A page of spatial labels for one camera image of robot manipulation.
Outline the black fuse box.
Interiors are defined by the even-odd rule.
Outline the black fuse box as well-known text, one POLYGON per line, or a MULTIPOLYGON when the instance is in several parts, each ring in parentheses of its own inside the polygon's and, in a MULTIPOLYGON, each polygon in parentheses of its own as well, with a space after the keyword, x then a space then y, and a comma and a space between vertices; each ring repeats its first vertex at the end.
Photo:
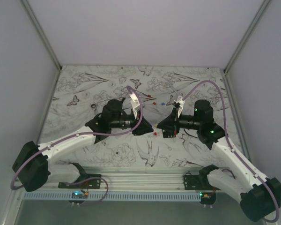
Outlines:
POLYGON ((163 138, 175 138, 177 135, 176 130, 170 130, 170 129, 163 129, 163 138))

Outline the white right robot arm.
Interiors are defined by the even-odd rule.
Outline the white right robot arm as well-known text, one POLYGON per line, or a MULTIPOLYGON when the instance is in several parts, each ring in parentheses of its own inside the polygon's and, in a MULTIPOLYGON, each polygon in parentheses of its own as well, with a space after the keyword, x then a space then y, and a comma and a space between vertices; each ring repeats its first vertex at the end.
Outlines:
POLYGON ((281 207, 281 183, 277 178, 269 178, 257 169, 232 141, 225 130, 214 121, 214 110, 207 100, 194 104, 193 115, 183 115, 181 103, 176 103, 170 115, 158 123, 164 138, 175 137, 180 129, 196 130, 199 140, 214 154, 219 156, 234 174, 226 175, 215 165, 199 171, 198 184, 202 189, 215 187, 236 200, 243 213, 257 222, 273 212, 279 218, 281 207))

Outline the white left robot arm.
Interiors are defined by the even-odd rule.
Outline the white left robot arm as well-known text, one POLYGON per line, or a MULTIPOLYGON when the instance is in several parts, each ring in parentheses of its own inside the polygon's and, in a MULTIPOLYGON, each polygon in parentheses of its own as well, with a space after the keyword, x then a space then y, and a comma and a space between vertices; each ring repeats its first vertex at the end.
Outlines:
POLYGON ((101 113, 73 133, 47 143, 25 143, 12 166, 15 177, 27 192, 49 182, 65 182, 81 188, 86 183, 86 176, 79 172, 78 165, 68 169, 53 169, 52 165, 68 153, 113 136, 113 129, 126 129, 134 136, 153 132, 139 104, 133 104, 130 114, 127 114, 123 103, 113 99, 108 101, 101 113))

